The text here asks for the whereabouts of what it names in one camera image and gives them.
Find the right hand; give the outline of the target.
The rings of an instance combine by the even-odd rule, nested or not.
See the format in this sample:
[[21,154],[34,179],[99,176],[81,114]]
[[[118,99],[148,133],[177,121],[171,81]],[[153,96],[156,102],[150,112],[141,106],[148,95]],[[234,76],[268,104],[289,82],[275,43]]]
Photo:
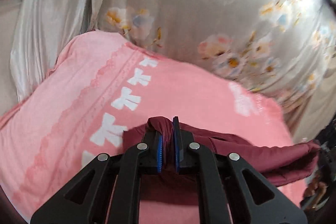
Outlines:
[[322,181],[322,173],[318,170],[311,182],[308,184],[305,192],[303,193],[303,197],[312,197],[315,194],[319,196],[323,196],[326,193],[327,185]]

